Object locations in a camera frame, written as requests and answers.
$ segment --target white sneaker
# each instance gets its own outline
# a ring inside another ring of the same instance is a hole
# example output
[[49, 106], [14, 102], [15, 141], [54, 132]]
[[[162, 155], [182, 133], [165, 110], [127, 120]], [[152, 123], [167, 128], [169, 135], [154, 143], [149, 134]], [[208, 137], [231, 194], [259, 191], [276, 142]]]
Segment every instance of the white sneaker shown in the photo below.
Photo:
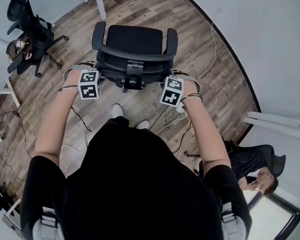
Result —
[[123, 117], [124, 113], [119, 104], [114, 104], [112, 107], [112, 118]]
[[149, 129], [149, 125], [150, 125], [149, 121], [144, 120], [141, 123], [139, 123], [136, 128], [137, 129]]

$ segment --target hair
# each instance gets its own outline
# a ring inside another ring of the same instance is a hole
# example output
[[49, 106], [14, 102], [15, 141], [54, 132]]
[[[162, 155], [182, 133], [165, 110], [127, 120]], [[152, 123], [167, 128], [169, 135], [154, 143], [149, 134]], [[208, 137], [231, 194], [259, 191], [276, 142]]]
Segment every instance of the hair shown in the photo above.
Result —
[[273, 183], [264, 191], [264, 195], [270, 195], [273, 192], [276, 191], [277, 187], [279, 185], [278, 178], [276, 176], [273, 176]]

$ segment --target wooden floor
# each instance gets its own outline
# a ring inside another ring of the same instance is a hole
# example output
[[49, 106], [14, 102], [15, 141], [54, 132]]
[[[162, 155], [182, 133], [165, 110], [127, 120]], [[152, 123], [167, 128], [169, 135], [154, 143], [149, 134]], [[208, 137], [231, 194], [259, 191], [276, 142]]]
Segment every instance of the wooden floor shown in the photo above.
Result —
[[[166, 35], [168, 28], [178, 32], [179, 45], [174, 60], [174, 68], [188, 72], [194, 77], [201, 75], [214, 60], [215, 46], [211, 35], [211, 25], [188, 0], [104, 0], [107, 13], [107, 27], [110, 25], [133, 25], [160, 29]], [[97, 52], [92, 50], [91, 40], [94, 27], [100, 21], [95, 0], [89, 0], [68, 13], [55, 27], [55, 37], [67, 35], [70, 41], [60, 41], [50, 49], [50, 54], [64, 67], [58, 70], [49, 61], [45, 61], [40, 71], [42, 78], [34, 77], [34, 68], [17, 76], [13, 74], [11, 83], [21, 106], [18, 109], [25, 129], [26, 148], [32, 154], [36, 136], [49, 105], [63, 84], [63, 71], [71, 65], [86, 59], [96, 59]], [[256, 105], [248, 85], [238, 65], [221, 39], [214, 33], [217, 44], [217, 58], [213, 67], [201, 79], [203, 103], [206, 106], [219, 132], [226, 140], [237, 140], [246, 130], [242, 117], [248, 111], [256, 111]], [[130, 126], [134, 127], [142, 120], [149, 120], [151, 130], [156, 133], [162, 127], [183, 115], [169, 108], [154, 122], [165, 109], [159, 103], [161, 88], [158, 84], [148, 85], [142, 91], [123, 93], [113, 83], [106, 81], [101, 86], [98, 100], [83, 101], [77, 97], [74, 108], [83, 116], [93, 133], [111, 117], [112, 106], [121, 104]], [[15, 109], [11, 97], [7, 97], [0, 106], [0, 114]], [[25, 150], [25, 137], [21, 122], [12, 113], [5, 114], [5, 140], [0, 144], [0, 153], [11, 165], [15, 174], [25, 180], [30, 158]], [[181, 135], [189, 119], [176, 122], [159, 133], [172, 151], [179, 146]], [[80, 119], [70, 112], [65, 130], [64, 144], [72, 145], [61, 150], [63, 162], [60, 167], [65, 175], [70, 175], [79, 168], [86, 150], [84, 143], [85, 127]], [[198, 148], [191, 129], [184, 137], [178, 159], [189, 166], [195, 162], [184, 156], [184, 151], [197, 154]], [[0, 158], [0, 184], [6, 182], [7, 188], [22, 195], [24, 183], [16, 179], [8, 166]]]

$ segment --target person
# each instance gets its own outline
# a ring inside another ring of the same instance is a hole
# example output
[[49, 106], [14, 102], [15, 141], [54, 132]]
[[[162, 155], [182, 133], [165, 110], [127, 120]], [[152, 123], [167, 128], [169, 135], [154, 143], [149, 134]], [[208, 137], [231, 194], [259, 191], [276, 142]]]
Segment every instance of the person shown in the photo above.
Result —
[[[79, 77], [78, 70], [71, 70], [64, 86], [77, 85]], [[193, 93], [195, 83], [185, 80], [183, 95]], [[185, 98], [183, 103], [204, 161], [203, 182], [147, 129], [148, 121], [129, 127], [118, 104], [89, 142], [80, 168], [65, 178], [59, 157], [77, 94], [77, 89], [59, 92], [39, 129], [21, 204], [24, 239], [33, 239], [32, 228], [43, 207], [55, 210], [65, 239], [223, 239], [220, 204], [228, 202], [243, 220], [248, 237], [252, 220], [247, 202], [222, 138], [200, 100]]]
[[232, 170], [242, 190], [272, 194], [279, 184], [259, 150], [229, 153]]

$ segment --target laminate flooring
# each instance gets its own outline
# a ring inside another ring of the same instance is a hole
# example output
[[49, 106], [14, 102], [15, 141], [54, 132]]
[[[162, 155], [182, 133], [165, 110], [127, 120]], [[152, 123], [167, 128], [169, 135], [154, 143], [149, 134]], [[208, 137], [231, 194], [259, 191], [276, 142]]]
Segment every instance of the laminate flooring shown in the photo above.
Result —
[[[188, 72], [194, 77], [200, 76], [211, 65], [215, 57], [215, 45], [212, 39], [211, 25], [188, 0], [103, 0], [107, 13], [107, 29], [111, 25], [132, 25], [160, 29], [164, 33], [163, 46], [166, 45], [167, 29], [174, 28], [178, 32], [178, 50], [174, 60], [174, 68]], [[0, 143], [3, 159], [11, 165], [15, 174], [25, 180], [30, 162], [25, 147], [31, 155], [40, 124], [63, 84], [63, 71], [82, 60], [95, 60], [97, 51], [92, 50], [91, 41], [97, 22], [101, 21], [96, 1], [89, 0], [76, 7], [56, 23], [55, 37], [66, 35], [68, 42], [60, 41], [49, 53], [63, 64], [61, 70], [45, 60], [40, 67], [41, 78], [34, 77], [35, 68], [28, 69], [18, 76], [11, 77], [11, 84], [21, 102], [18, 112], [21, 121], [12, 113], [0, 116], [3, 124], [2, 134], [5, 139]], [[256, 111], [256, 104], [247, 82], [229, 50], [214, 32], [216, 41], [216, 60], [211, 69], [200, 79], [203, 104], [206, 106], [221, 136], [225, 140], [237, 140], [244, 133], [247, 124], [242, 118], [248, 111]], [[159, 103], [162, 90], [159, 84], [150, 84], [141, 91], [123, 93], [113, 83], [105, 81], [101, 86], [101, 95], [97, 100], [80, 100], [78, 96], [73, 107], [83, 116], [86, 124], [95, 132], [111, 118], [112, 106], [119, 103], [124, 116], [134, 127], [142, 120], [149, 120], [151, 131], [156, 133], [161, 128], [182, 118], [174, 108], [165, 109]], [[15, 109], [10, 96], [0, 99], [0, 114]], [[162, 130], [158, 135], [172, 151], [180, 144], [180, 139], [188, 124], [189, 118], [180, 120]], [[84, 142], [85, 127], [81, 120], [71, 111], [67, 120], [60, 168], [69, 176], [77, 170], [86, 150]], [[198, 158], [188, 158], [189, 154], [197, 154], [198, 148], [194, 131], [191, 128], [185, 135], [177, 158], [193, 169]], [[0, 158], [0, 184], [6, 182], [8, 190], [22, 196], [24, 183], [15, 178], [12, 170], [4, 165]]]

